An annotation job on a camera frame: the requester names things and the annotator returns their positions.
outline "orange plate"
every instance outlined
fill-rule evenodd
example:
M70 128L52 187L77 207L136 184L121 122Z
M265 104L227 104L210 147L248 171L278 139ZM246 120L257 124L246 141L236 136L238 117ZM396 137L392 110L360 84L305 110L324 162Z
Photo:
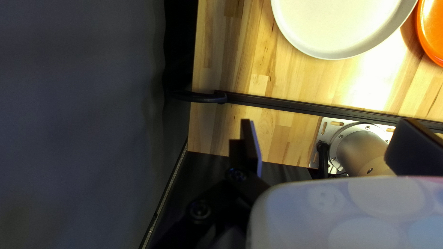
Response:
M417 33L426 54L443 66L443 0L419 0Z

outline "black panel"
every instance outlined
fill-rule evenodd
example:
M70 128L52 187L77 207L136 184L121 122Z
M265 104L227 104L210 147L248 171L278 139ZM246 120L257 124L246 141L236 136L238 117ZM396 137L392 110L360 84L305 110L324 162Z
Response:
M385 161L397 175L443 176L443 140L417 120L400 120Z

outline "black metal rail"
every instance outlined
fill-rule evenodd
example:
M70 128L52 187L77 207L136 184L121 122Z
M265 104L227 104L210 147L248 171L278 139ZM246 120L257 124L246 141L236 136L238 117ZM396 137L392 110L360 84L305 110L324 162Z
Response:
M293 113L303 113L322 117L341 118L359 122L375 123L381 125L396 125L401 119L408 118L386 113L377 113L344 107L320 105L300 101L285 100L279 98L263 97L243 93L233 93L215 90L214 93L225 93L227 103L236 105L248 105ZM443 133L443 122L417 119L421 124L433 132Z

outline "metal mounting plate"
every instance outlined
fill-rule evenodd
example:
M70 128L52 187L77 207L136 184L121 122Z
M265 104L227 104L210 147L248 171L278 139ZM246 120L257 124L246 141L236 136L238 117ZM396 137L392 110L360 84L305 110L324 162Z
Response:
M330 151L336 151L338 143L337 142L334 143L334 139L340 135L339 133L343 133L343 135L348 135L348 133L355 132L357 130L362 130L362 128L365 129L364 128L365 126L369 126L370 127L370 129L368 129L369 131L374 132L381 139L387 141L387 143L391 141L392 134L395 130L395 126L390 126L390 125L370 124L370 123L363 123L353 120L324 117L322 119L319 131L317 133L316 141L318 142L323 141L327 143L329 146L331 146ZM331 158L336 156L332 154L333 153L330 153L328 155L329 165L330 165L329 173L331 174L343 173L344 172L343 167L341 167L340 163L336 160L331 160ZM317 148L315 146L312 149L309 167L311 168L319 167L319 155L317 152Z

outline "wooden tabletop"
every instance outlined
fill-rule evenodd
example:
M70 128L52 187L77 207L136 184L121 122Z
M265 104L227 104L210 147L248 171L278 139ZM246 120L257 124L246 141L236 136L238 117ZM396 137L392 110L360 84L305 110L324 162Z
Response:
M270 0L200 0L193 91L443 121L443 68L424 54L413 18L372 50L330 61L305 55L285 39ZM308 166L321 117L250 106L192 103L189 150L226 156L242 118L255 122L263 161Z

